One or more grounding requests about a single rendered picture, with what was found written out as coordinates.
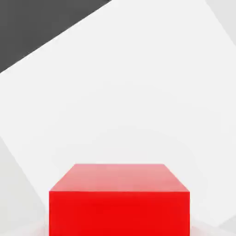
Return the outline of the small red cube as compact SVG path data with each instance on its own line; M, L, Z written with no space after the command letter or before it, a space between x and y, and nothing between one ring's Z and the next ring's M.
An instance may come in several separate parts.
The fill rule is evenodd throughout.
M190 192L163 164L75 164L49 191L49 236L190 236Z

